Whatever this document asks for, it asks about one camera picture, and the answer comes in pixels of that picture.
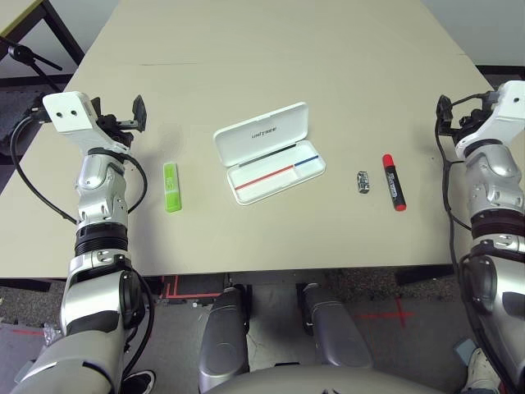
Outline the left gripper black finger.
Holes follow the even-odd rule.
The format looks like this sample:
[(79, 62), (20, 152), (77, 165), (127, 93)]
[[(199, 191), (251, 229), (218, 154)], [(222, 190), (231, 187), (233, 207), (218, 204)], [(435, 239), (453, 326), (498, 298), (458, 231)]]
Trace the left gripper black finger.
[(139, 94), (132, 105), (135, 129), (139, 132), (145, 131), (147, 122), (147, 111), (142, 96)]

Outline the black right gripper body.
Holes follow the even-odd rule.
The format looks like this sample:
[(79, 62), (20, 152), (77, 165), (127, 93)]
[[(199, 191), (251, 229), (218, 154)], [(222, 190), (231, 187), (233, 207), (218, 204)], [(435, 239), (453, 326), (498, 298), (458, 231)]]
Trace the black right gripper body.
[(469, 116), (462, 117), (459, 120), (459, 128), (451, 127), (449, 134), (441, 135), (449, 136), (454, 142), (459, 142), (463, 138), (477, 131), (490, 115), (491, 109), (487, 106), (484, 106), (481, 109), (473, 109)]

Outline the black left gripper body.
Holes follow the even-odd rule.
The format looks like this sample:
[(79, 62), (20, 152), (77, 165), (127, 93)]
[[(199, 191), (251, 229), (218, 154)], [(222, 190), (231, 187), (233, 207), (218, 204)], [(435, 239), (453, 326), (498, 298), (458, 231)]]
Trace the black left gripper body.
[(103, 115), (101, 112), (101, 99), (94, 99), (94, 111), (97, 115), (97, 125), (112, 140), (130, 148), (134, 136), (131, 131), (139, 129), (139, 99), (135, 98), (132, 104), (134, 118), (128, 121), (118, 121), (113, 114)]

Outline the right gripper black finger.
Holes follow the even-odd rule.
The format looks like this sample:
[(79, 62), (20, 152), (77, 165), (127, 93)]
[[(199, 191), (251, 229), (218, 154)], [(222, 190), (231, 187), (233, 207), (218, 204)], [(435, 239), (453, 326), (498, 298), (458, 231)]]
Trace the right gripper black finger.
[(436, 105), (436, 128), (438, 134), (449, 134), (452, 123), (452, 102), (441, 95)]

